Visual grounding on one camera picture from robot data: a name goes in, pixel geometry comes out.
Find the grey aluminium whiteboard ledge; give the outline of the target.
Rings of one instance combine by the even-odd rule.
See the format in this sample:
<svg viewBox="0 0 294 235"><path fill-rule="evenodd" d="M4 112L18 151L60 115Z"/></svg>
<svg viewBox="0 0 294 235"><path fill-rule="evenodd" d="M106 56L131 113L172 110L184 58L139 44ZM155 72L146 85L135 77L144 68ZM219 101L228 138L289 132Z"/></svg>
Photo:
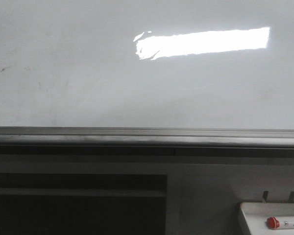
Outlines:
<svg viewBox="0 0 294 235"><path fill-rule="evenodd" d="M294 130L0 127L0 154L162 155L242 149L294 157Z"/></svg>

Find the left black tray hook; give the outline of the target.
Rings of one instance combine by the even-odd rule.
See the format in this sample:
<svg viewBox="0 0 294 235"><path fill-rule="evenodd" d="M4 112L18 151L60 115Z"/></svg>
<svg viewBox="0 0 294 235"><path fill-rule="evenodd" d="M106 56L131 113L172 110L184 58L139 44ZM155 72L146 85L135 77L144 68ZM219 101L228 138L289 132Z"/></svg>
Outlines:
<svg viewBox="0 0 294 235"><path fill-rule="evenodd" d="M264 191L262 194L262 202L266 203L268 200L269 191Z"/></svg>

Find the red-capped white marker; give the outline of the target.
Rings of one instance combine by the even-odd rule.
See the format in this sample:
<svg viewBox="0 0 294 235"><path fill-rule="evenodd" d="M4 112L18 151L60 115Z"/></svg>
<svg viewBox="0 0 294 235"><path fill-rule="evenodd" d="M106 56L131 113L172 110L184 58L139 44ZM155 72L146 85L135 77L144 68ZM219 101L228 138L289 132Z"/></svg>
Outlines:
<svg viewBox="0 0 294 235"><path fill-rule="evenodd" d="M269 217L266 223L271 230L294 229L294 216Z"/></svg>

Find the white whiteboard surface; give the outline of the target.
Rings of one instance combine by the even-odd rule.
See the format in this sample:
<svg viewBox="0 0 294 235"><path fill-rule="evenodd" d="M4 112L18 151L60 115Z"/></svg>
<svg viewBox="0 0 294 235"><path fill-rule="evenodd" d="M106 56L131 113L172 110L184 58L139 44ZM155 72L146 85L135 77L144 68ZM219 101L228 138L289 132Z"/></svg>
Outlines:
<svg viewBox="0 0 294 235"><path fill-rule="evenodd" d="M294 0L0 0L0 126L294 129Z"/></svg>

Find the white marker tray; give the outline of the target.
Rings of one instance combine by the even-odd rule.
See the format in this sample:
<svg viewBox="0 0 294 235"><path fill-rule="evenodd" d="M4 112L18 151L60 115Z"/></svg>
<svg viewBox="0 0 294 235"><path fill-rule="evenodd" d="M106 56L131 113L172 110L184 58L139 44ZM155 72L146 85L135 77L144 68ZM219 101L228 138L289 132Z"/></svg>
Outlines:
<svg viewBox="0 0 294 235"><path fill-rule="evenodd" d="M294 235L294 229L270 229L270 217L294 217L294 203L243 202L238 222L244 235Z"/></svg>

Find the right black tray hook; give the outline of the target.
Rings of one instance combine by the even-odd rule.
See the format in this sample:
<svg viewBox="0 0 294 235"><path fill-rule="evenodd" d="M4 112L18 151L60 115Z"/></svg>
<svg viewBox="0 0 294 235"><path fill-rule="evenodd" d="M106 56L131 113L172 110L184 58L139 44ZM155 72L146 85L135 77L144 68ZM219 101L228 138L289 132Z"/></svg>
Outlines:
<svg viewBox="0 0 294 235"><path fill-rule="evenodd" d="M294 191L291 191L290 192L288 202L289 203L293 203L294 202Z"/></svg>

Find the black tray hook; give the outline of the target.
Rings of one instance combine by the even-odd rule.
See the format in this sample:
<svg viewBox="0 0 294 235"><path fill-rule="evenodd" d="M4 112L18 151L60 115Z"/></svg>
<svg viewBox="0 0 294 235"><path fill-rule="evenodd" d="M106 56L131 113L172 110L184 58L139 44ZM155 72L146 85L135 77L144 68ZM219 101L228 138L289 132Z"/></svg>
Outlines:
<svg viewBox="0 0 294 235"><path fill-rule="evenodd" d="M294 202L294 191L291 191L290 192L288 202L289 203L293 203Z"/></svg>
<svg viewBox="0 0 294 235"><path fill-rule="evenodd" d="M262 194L262 202L266 203L268 200L269 191L264 191Z"/></svg>

